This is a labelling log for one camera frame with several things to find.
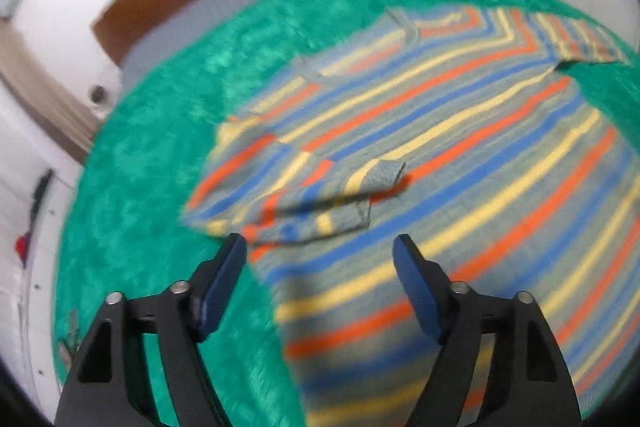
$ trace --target striped sweater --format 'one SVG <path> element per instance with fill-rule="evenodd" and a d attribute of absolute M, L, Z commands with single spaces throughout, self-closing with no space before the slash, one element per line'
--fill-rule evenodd
<path fill-rule="evenodd" d="M 251 244 L 310 427 L 399 425 L 425 384 L 437 346 L 396 276 L 399 233 L 480 293 L 531 291 L 583 412 L 610 389 L 640 340 L 640 163 L 556 71 L 572 60 L 626 59 L 584 21 L 394 9 L 219 126 L 183 218 Z"/>

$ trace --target silver screw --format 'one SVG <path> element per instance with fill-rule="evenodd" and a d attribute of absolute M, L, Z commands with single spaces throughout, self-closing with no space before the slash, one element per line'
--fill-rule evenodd
<path fill-rule="evenodd" d="M 516 293 L 516 297 L 518 298 L 518 301 L 523 304 L 531 304 L 534 301 L 533 295 L 526 291 Z"/>
<path fill-rule="evenodd" d="M 174 282 L 169 289 L 171 293 L 185 293 L 189 289 L 189 283 L 187 281 L 176 281 Z"/>
<path fill-rule="evenodd" d="M 453 293 L 464 295 L 465 293 L 468 293 L 470 289 L 471 286 L 469 286 L 466 282 L 455 281 L 451 283 L 451 290 Z"/>
<path fill-rule="evenodd" d="M 117 304 L 122 301 L 124 295 L 120 292 L 111 292 L 107 295 L 107 298 L 104 300 L 108 305 Z"/>

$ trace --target beige curtain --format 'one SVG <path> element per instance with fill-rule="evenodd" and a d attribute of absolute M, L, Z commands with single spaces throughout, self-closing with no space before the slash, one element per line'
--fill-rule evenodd
<path fill-rule="evenodd" d="M 0 80 L 60 147 L 77 161 L 84 161 L 94 142 L 98 119 L 43 69 L 20 35 L 3 20 L 0 20 Z"/>

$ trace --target shirt sleeve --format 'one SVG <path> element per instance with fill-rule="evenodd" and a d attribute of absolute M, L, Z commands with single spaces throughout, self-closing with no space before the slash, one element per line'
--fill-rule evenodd
<path fill-rule="evenodd" d="M 395 187 L 403 162 L 361 168 L 297 150 L 267 127 L 224 124 L 218 146 L 187 202 L 183 222 L 216 237 L 238 232 L 250 243 L 296 243 L 369 224 L 369 197 Z"/>
<path fill-rule="evenodd" d="M 549 13 L 533 14 L 531 21 L 562 61 L 628 63 L 612 35 L 600 26 Z"/>

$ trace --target green fuzzy bedspread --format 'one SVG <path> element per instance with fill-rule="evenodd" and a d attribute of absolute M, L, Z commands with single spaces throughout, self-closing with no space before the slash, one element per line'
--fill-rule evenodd
<path fill-rule="evenodd" d="M 129 298 L 188 279 L 219 242 L 182 227 L 178 214 L 214 144 L 215 126 L 298 54 L 316 54 L 370 25 L 386 7 L 444 2 L 516 6 L 586 16 L 559 0 L 260 0 L 157 67 L 113 111 L 91 153 L 66 222 L 55 337 L 77 309 L 86 331 L 104 296 Z M 640 64 L 566 67 L 593 105 L 640 150 Z M 177 426 L 155 337 L 145 338 L 161 420 Z M 280 354 L 267 290 L 245 269 L 220 331 L 200 346 L 236 427 L 303 426 Z M 64 378 L 60 361 L 58 372 Z"/>

